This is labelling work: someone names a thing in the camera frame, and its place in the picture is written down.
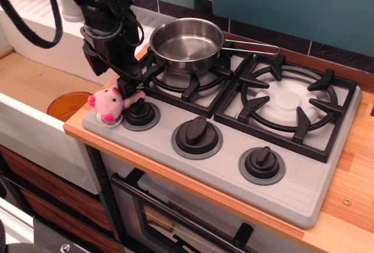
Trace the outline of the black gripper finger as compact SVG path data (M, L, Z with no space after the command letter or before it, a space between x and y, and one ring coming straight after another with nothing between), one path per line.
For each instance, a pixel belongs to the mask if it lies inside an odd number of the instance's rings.
M102 75L110 68L106 55L108 48L105 43L98 41L89 43L88 41L84 41L82 49L87 62L96 76Z
M127 99L143 90L142 79L130 79L127 76L122 76L119 77L116 82L123 99Z

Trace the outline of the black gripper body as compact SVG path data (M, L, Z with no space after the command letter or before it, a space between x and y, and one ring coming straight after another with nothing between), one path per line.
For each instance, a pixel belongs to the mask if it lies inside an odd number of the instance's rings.
M136 48L142 44L141 24L136 20L114 20L106 26L99 22L84 22L80 30L84 41L103 42L107 45L107 61L110 69L119 76L141 79L139 62L135 57Z

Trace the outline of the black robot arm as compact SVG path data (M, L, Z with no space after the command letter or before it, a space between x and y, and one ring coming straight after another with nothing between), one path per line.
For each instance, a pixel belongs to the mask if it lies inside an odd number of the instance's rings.
M123 98L131 97L143 85L136 48L144 31L131 6L133 0L73 0L81 9L84 25L83 52L96 75L112 69Z

